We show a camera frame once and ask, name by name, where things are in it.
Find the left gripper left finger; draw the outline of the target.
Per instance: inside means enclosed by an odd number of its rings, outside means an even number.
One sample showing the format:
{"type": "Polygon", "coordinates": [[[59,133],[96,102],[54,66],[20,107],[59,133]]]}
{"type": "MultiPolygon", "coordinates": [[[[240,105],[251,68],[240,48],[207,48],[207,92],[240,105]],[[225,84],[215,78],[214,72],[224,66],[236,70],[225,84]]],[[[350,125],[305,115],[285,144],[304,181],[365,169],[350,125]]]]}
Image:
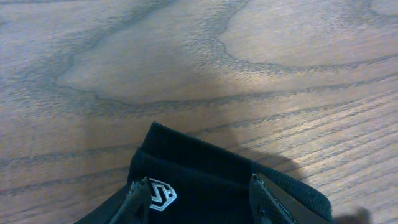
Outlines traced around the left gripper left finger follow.
{"type": "Polygon", "coordinates": [[[124,202],[109,224],[148,224],[151,201],[149,179],[145,177],[133,181],[124,202]]]}

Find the black polo shirt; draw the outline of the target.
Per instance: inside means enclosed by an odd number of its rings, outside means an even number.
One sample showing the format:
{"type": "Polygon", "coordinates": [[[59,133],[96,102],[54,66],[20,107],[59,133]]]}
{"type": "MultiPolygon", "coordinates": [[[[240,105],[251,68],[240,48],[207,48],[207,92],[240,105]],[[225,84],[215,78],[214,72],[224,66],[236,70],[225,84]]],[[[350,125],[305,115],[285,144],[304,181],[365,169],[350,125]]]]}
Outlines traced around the black polo shirt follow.
{"type": "Polygon", "coordinates": [[[226,149],[152,123],[134,154],[125,186],[81,219],[109,223],[129,186],[147,177],[148,223],[254,223],[252,174],[262,174],[295,199],[298,223],[331,223],[331,203],[311,186],[226,149]]]}

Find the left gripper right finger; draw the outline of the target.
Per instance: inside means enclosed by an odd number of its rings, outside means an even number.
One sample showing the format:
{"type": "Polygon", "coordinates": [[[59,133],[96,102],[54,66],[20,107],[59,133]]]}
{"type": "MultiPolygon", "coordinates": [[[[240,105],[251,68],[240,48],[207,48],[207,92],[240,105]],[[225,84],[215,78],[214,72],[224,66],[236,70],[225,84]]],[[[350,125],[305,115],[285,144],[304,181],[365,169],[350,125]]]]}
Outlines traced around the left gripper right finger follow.
{"type": "Polygon", "coordinates": [[[295,199],[262,174],[252,174],[249,182],[249,203],[254,223],[297,224],[295,199]]]}

